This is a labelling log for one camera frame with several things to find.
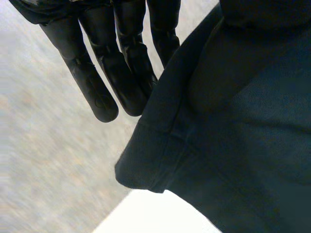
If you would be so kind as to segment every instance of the gloved hand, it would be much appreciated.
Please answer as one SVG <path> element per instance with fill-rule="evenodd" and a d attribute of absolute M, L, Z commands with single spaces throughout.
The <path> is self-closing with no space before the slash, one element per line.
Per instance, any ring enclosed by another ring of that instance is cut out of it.
<path fill-rule="evenodd" d="M 79 22 L 96 58 L 127 114 L 141 115 L 157 82 L 142 41 L 145 0 L 10 0 L 39 24 L 59 50 L 96 118 L 113 121 L 118 107 L 96 71 Z M 155 48 L 165 66 L 179 47 L 175 34 L 180 0 L 148 0 Z M 116 42 L 116 31 L 121 46 Z"/>

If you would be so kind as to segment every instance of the blurred ground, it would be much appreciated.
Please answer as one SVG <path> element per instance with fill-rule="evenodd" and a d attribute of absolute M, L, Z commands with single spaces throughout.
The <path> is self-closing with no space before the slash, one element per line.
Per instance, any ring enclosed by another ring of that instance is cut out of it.
<path fill-rule="evenodd" d="M 181 42 L 215 3 L 182 0 Z M 143 38 L 159 77 L 148 18 Z M 119 105 L 115 121 L 99 122 L 40 27 L 6 0 L 0 1 L 0 77 L 5 232 L 92 232 L 129 192 L 115 181 L 113 165 L 138 118 Z"/>

